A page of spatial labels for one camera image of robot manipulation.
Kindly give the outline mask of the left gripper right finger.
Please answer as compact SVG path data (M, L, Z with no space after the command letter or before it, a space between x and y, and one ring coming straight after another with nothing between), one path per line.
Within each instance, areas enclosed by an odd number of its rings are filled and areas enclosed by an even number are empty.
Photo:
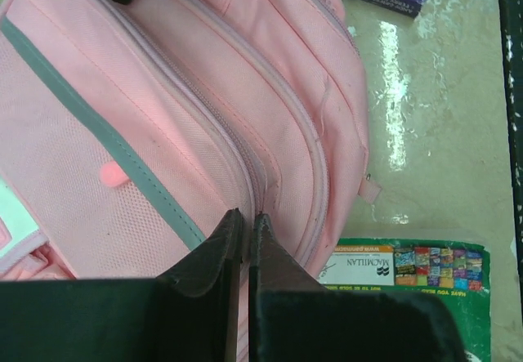
M249 268L251 361L464 361L444 303L426 293L329 290L255 218Z

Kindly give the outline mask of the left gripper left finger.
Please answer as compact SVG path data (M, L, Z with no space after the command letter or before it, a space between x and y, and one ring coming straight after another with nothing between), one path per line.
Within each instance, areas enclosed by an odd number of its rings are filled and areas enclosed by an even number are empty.
M244 219L148 279L1 285L4 361L233 361Z

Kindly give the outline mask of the pink student backpack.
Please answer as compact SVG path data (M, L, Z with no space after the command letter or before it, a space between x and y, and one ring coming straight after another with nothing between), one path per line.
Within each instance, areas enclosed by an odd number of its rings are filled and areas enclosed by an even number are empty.
M342 0L3 0L1 285L148 279L231 209L311 275L370 179Z

